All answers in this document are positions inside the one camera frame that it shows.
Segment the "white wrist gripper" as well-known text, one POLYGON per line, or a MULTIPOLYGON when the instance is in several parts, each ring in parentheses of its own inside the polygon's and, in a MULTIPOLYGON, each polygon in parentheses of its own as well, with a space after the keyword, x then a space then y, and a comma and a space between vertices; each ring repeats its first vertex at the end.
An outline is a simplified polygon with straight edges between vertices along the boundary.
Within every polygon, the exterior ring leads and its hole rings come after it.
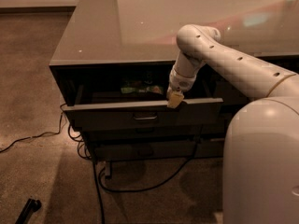
POLYGON ((196 77, 184 77, 175 69, 172 69, 169 75, 168 88, 171 90, 167 93, 167 107, 177 108, 184 99, 183 92, 189 91, 196 77))

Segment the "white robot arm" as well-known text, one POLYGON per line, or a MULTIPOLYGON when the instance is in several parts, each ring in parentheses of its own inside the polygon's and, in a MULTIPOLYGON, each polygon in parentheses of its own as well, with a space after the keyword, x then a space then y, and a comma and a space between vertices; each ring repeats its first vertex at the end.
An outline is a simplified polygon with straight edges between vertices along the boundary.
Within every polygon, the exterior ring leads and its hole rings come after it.
POLYGON ((299 224, 299 75, 223 46, 218 29, 178 30, 167 99, 177 106, 209 65, 250 100, 223 150, 223 224, 299 224))

